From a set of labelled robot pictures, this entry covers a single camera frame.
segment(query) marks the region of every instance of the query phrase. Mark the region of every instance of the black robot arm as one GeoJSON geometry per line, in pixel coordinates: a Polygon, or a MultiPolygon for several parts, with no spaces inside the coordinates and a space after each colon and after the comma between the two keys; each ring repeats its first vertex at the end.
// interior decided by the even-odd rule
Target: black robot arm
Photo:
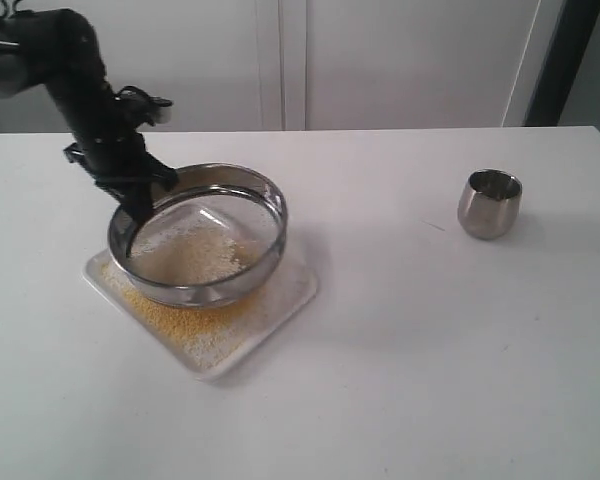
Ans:
{"type": "Polygon", "coordinates": [[[136,87],[114,93],[93,27],[72,10],[0,17],[0,97],[41,84],[75,137],[69,160],[144,223],[153,214],[152,184],[170,190],[177,174],[147,152],[136,128],[153,124],[171,102],[136,87]]]}

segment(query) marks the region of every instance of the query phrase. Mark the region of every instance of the stainless steel sieve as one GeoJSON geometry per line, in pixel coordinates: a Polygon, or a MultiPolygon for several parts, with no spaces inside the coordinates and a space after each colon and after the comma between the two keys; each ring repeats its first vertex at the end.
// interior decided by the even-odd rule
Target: stainless steel sieve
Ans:
{"type": "MultiPolygon", "coordinates": [[[[276,269],[286,244],[288,212],[280,189],[268,178],[253,170],[227,164],[201,164],[177,170],[179,183],[165,192],[155,185],[154,216],[169,214],[184,202],[204,202],[206,197],[229,196],[255,204],[266,212],[273,225],[269,240],[256,258],[242,270],[209,283],[170,285],[142,276],[130,258],[139,232],[151,223],[139,225],[118,208],[109,223],[109,250],[115,263],[131,283],[146,297],[178,307],[218,307],[232,303],[263,285],[276,269]]],[[[204,210],[204,215],[211,217],[204,210]]],[[[248,219],[236,219],[248,224],[248,219]]]]}

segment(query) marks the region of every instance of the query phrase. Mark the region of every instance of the stainless steel cup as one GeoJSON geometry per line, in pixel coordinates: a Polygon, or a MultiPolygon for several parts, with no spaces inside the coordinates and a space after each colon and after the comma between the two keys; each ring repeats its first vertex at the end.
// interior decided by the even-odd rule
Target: stainless steel cup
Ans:
{"type": "Polygon", "coordinates": [[[458,221],[472,237],[493,240],[507,233],[518,216],[522,183],[499,170],[469,177],[458,205],[458,221]]]}

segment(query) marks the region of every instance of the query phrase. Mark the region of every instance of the white tray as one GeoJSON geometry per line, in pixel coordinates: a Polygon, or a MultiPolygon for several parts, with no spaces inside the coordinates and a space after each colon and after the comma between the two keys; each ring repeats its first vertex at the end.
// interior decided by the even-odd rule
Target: white tray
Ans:
{"type": "Polygon", "coordinates": [[[191,338],[187,337],[186,343],[182,344],[182,337],[174,341],[168,334],[152,326],[147,314],[134,309],[129,296],[137,299],[137,291],[112,261],[107,250],[87,262],[84,277],[113,306],[137,320],[193,371],[196,379],[207,381],[236,365],[309,303],[318,291],[318,281],[313,271],[297,250],[287,248],[278,269],[245,308],[235,309],[237,312],[232,310],[230,318],[227,320],[228,317],[225,317],[218,328],[213,327],[214,331],[196,333],[191,338]]]}

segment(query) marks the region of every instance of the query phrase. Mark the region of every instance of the sieve rim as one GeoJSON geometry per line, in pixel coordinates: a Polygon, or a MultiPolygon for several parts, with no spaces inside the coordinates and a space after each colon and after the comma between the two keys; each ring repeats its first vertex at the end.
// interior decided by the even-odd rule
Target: sieve rim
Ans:
{"type": "Polygon", "coordinates": [[[241,185],[232,185],[232,184],[208,184],[203,186],[196,186],[192,188],[185,188],[183,190],[175,190],[172,192],[165,192],[160,187],[156,187],[154,189],[154,195],[157,196],[157,200],[154,202],[154,213],[151,217],[149,217],[144,223],[136,224],[134,228],[133,235],[128,240],[128,245],[125,251],[123,252],[120,248],[115,245],[117,242],[114,242],[113,237],[113,228],[114,221],[116,218],[120,216],[128,216],[126,212],[122,209],[122,207],[118,207],[109,223],[109,231],[108,231],[108,246],[111,256],[115,264],[120,268],[127,276],[131,277],[133,280],[136,280],[142,284],[146,284],[155,288],[160,289],[169,289],[169,290],[191,290],[191,289],[201,289],[218,286],[220,284],[231,282],[232,280],[246,275],[249,271],[256,268],[263,259],[267,258],[269,255],[273,254],[275,250],[284,251],[284,245],[286,243],[286,234],[287,234],[287,224],[288,224],[288,209],[286,200],[282,191],[273,183],[268,177],[262,175],[261,173],[252,170],[247,167],[232,165],[228,163],[203,163],[198,165],[190,165],[187,167],[182,167],[176,169],[178,176],[192,174],[195,172],[203,171],[203,170],[211,170],[215,168],[227,168],[236,171],[240,171],[242,173],[248,174],[249,176],[257,179],[271,189],[271,193],[275,196],[278,205],[275,205],[274,202],[265,198],[264,195],[260,194],[256,190],[251,188],[241,186],[241,185]],[[155,280],[151,280],[146,278],[136,272],[131,268],[130,262],[128,259],[128,253],[130,251],[133,242],[140,232],[140,230],[147,225],[152,219],[154,219],[158,214],[167,210],[170,207],[178,205],[179,203],[183,203],[187,200],[191,200],[193,198],[205,197],[205,196],[213,196],[213,195],[226,195],[232,196],[236,198],[242,198],[244,200],[255,203],[261,207],[263,207],[267,213],[271,216],[276,224],[277,235],[275,239],[270,243],[270,245],[266,248],[266,250],[258,255],[258,257],[251,262],[248,266],[242,268],[238,272],[227,275],[226,277],[222,277],[210,282],[205,283],[191,283],[191,284],[171,284],[171,283],[162,283],[157,282],[155,280]]]}

